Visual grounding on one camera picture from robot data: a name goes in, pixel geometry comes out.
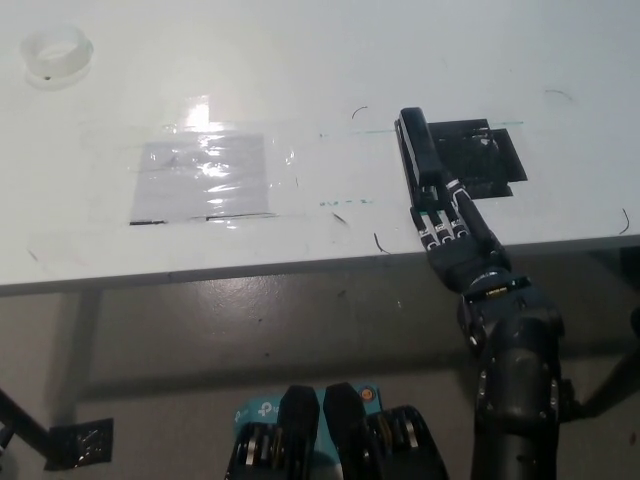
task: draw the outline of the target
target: teal box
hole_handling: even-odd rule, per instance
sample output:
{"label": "teal box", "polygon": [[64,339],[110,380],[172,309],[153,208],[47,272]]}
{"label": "teal box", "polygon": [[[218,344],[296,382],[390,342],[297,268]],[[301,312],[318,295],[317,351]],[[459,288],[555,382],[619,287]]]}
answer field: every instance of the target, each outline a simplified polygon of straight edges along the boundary
{"label": "teal box", "polygon": [[[367,415],[382,410],[378,386],[374,383],[359,383],[352,385],[362,398],[362,404]],[[318,436],[316,438],[314,465],[337,465],[340,463],[336,447],[331,441],[327,421],[322,411],[325,389],[316,389],[318,403],[320,404],[320,419],[318,420]],[[236,412],[234,435],[240,433],[242,427],[249,422],[276,423],[278,421],[278,406],[282,395],[265,395],[254,397]]]}

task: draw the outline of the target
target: gray floor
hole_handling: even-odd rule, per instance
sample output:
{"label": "gray floor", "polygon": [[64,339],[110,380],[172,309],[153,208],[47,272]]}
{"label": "gray floor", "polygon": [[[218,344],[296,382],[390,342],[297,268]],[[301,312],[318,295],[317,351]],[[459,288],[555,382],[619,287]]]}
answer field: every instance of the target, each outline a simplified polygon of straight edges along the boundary
{"label": "gray floor", "polygon": [[[516,261],[565,316],[564,368],[585,397],[634,346],[638,295],[588,255]],[[0,299],[0,385],[43,423],[113,417],[114,460],[64,473],[16,439],[13,479],[222,479],[232,417],[289,383],[378,383],[418,407],[468,478],[473,364],[456,298],[426,265]],[[559,478],[639,478],[640,396],[562,427]]]}

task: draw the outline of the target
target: robotic arm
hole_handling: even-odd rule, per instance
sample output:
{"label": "robotic arm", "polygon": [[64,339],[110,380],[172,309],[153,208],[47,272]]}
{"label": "robotic arm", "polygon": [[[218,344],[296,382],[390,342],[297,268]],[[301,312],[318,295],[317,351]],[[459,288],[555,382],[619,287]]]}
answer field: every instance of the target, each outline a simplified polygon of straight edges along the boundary
{"label": "robotic arm", "polygon": [[402,110],[396,128],[411,216],[433,270],[460,295],[458,322],[479,361],[471,478],[554,479],[560,313],[527,277],[511,272],[464,186],[440,162],[422,110]]}

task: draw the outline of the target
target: white table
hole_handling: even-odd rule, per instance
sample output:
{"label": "white table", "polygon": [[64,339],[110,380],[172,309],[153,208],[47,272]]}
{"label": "white table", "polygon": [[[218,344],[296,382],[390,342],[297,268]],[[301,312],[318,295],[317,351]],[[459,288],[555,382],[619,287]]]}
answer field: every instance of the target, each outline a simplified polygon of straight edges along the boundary
{"label": "white table", "polygon": [[[392,132],[407,106],[508,128],[529,180],[478,202],[506,246],[636,244],[639,14],[632,0],[8,0],[0,291],[421,258]],[[93,42],[92,69],[34,88],[19,43],[62,23]],[[188,105],[291,139],[295,160],[267,160],[275,216],[129,226],[142,148]]]}

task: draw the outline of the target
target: robotic hand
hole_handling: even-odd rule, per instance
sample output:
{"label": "robotic hand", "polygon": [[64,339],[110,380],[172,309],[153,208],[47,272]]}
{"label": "robotic hand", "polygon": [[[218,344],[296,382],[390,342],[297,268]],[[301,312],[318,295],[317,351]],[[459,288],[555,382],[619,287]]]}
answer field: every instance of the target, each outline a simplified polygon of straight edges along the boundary
{"label": "robotic hand", "polygon": [[570,387],[558,359],[560,313],[511,273],[504,248],[440,162],[422,110],[402,110],[396,129],[411,216],[433,270],[460,295],[458,322],[479,360],[471,478],[554,479],[561,390]]}

